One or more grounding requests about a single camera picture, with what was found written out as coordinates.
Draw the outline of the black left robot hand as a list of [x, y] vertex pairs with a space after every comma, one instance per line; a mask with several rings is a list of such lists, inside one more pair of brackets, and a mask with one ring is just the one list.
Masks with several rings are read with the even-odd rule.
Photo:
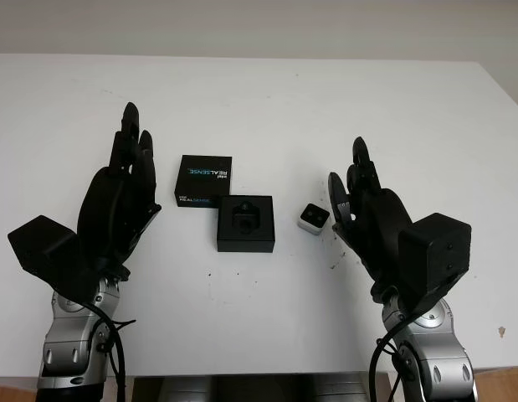
[[139, 111], [129, 102], [109, 164], [92, 178], [79, 212], [77, 233], [90, 268], [105, 277], [128, 280], [125, 262], [162, 210], [155, 193], [152, 137], [140, 130]]

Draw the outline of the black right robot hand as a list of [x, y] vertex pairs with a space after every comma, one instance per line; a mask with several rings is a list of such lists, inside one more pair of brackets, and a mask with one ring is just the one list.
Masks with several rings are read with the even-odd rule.
[[345, 182], [334, 172], [328, 177], [333, 230], [360, 258], [374, 280], [372, 299], [381, 303], [397, 284], [398, 236], [412, 220], [401, 199], [381, 186], [362, 137], [353, 142], [352, 155]]

